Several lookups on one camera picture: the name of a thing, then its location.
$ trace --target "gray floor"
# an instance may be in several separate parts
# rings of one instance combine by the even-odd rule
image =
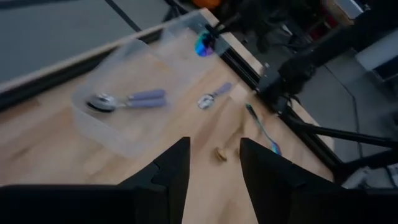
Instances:
[[[114,1],[141,29],[159,24],[169,9],[163,0]],[[0,11],[0,27],[0,82],[134,33],[102,0]],[[283,38],[272,34],[269,39],[278,42]],[[273,67],[279,67],[291,56],[282,47],[259,54],[253,42],[246,47],[261,62]],[[345,86],[356,98],[360,132],[394,138],[396,130],[389,113],[396,109],[397,103],[386,97],[382,84],[366,73],[352,56],[352,52],[347,52],[318,69],[299,95],[304,108],[322,126],[356,131],[353,100]],[[364,156],[381,150],[384,149],[363,145]],[[336,139],[335,152],[344,161],[359,157],[355,142]],[[375,170],[371,177],[369,185],[391,186],[382,169]]]
[[[141,29],[161,23],[169,9],[163,0],[115,3]],[[0,10],[0,28],[0,82],[135,33],[104,0]]]

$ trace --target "wooden table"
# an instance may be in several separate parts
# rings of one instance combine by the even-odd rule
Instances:
[[[216,18],[209,11],[201,10],[201,13],[211,23],[216,23]],[[1,88],[14,88],[158,28],[94,49],[23,79],[3,84]],[[257,72],[260,71],[261,64],[233,35],[227,34],[225,39]],[[72,121],[70,96],[84,79],[85,76],[76,78],[0,114],[1,185],[118,184],[182,136],[190,136],[191,173],[183,222],[256,223],[236,150],[242,136],[266,147],[270,144],[245,111],[244,103],[247,101],[260,114],[269,134],[279,143],[284,157],[321,177],[333,178],[304,143],[252,96],[246,84],[221,59],[176,106],[167,126],[168,132],[161,136],[159,144],[135,159],[119,156],[78,134]],[[200,110],[196,105],[197,99],[226,81],[233,83],[233,89],[219,97],[210,110]],[[315,123],[300,105],[294,104],[294,110],[304,121]],[[331,139],[325,138],[324,141],[333,147]],[[226,162],[216,159],[215,147],[225,149]]]

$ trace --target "metal spoon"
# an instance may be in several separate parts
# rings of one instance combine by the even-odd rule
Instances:
[[[226,93],[232,88],[232,83],[226,82],[224,85],[222,85],[220,88],[218,88],[216,91],[214,91],[211,94],[205,94],[203,95],[199,100],[198,100],[198,107],[202,110],[208,109],[213,106],[215,102],[215,98],[217,96],[222,95],[223,93]]]
[[[110,113],[116,108],[156,108],[167,104],[164,90],[143,91],[127,96],[126,100],[119,100],[109,94],[101,93],[90,96],[86,105],[95,111]]]

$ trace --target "clear plastic bin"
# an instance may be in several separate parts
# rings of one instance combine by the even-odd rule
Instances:
[[[195,52],[197,33],[206,23],[200,13],[194,12],[166,27],[154,48],[132,40],[112,53],[72,96],[79,132],[125,157],[135,157],[156,144],[167,131],[165,125],[178,99],[212,69],[215,60],[220,60],[216,54],[203,58]],[[223,46],[217,53],[228,47]],[[167,106],[119,108],[112,113],[94,112],[86,106],[86,100],[94,94],[124,98],[153,89],[166,91]]]

